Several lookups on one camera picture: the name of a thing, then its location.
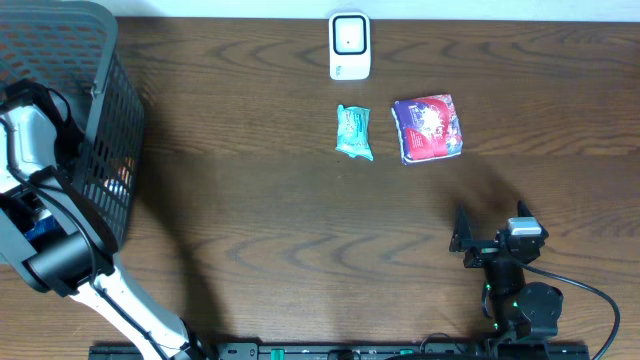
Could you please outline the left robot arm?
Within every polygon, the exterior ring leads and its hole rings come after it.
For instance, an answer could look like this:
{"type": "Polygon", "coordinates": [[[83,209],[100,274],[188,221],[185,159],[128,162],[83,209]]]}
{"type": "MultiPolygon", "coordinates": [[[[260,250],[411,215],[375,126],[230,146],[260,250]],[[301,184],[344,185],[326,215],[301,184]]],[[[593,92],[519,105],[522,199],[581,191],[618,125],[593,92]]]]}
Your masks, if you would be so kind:
{"type": "Polygon", "coordinates": [[[215,359],[178,315],[124,269],[117,240],[65,168],[85,133],[58,91],[18,80],[1,92],[1,257],[34,290],[105,318],[145,359],[215,359]]]}

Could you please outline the blue snack bar wrapper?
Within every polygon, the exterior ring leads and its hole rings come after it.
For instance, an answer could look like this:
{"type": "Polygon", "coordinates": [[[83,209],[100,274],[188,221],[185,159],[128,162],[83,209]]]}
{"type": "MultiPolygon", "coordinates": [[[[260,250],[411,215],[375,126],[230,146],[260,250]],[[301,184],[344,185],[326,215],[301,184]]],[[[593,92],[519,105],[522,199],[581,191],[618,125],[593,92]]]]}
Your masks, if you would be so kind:
{"type": "Polygon", "coordinates": [[[43,235],[60,230],[62,230],[62,226],[54,215],[49,210],[42,210],[30,219],[26,230],[22,234],[29,242],[32,242],[43,235]]]}

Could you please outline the red purple snack packet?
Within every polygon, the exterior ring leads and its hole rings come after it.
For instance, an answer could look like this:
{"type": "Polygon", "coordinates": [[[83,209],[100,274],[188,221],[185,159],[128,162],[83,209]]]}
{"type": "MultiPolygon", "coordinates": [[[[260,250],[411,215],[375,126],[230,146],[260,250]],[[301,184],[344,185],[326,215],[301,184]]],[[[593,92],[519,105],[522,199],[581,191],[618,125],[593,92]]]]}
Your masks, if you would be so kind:
{"type": "Polygon", "coordinates": [[[462,153],[462,131],[450,94],[395,101],[391,114],[404,165],[451,158],[462,153]]]}

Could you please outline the teal wet wipes packet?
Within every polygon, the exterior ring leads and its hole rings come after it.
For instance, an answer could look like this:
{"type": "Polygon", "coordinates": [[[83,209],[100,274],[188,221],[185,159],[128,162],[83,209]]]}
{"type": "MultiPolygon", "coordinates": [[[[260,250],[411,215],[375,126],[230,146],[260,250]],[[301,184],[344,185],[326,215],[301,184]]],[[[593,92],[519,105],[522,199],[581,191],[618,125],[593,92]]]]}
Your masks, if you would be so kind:
{"type": "Polygon", "coordinates": [[[337,107],[336,150],[351,158],[374,160],[368,141],[370,110],[364,107],[337,107]]]}

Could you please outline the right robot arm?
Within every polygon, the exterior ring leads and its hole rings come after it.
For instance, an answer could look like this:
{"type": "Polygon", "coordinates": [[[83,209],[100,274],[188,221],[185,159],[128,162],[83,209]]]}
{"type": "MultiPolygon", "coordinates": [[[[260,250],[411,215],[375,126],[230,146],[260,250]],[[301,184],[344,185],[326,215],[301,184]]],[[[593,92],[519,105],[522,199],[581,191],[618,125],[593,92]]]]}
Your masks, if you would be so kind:
{"type": "Polygon", "coordinates": [[[449,251],[462,253],[466,268],[484,271],[483,312],[496,331],[485,341],[485,351],[496,359],[513,356],[518,343],[544,346],[558,334],[562,292],[546,283],[528,283],[524,276],[524,267],[540,256],[547,238],[522,201],[517,215],[492,240],[476,239],[464,209],[456,211],[449,251]]]}

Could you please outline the orange tissue packet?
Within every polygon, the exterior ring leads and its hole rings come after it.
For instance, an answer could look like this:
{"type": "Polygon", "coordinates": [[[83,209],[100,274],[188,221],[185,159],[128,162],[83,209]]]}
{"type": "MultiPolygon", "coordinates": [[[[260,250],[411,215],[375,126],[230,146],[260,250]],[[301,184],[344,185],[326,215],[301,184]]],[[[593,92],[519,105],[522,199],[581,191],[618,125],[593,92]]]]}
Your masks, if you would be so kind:
{"type": "Polygon", "coordinates": [[[117,168],[115,176],[104,181],[104,186],[114,195],[122,199],[128,198],[132,190],[134,170],[134,159],[131,157],[125,158],[117,168]]]}

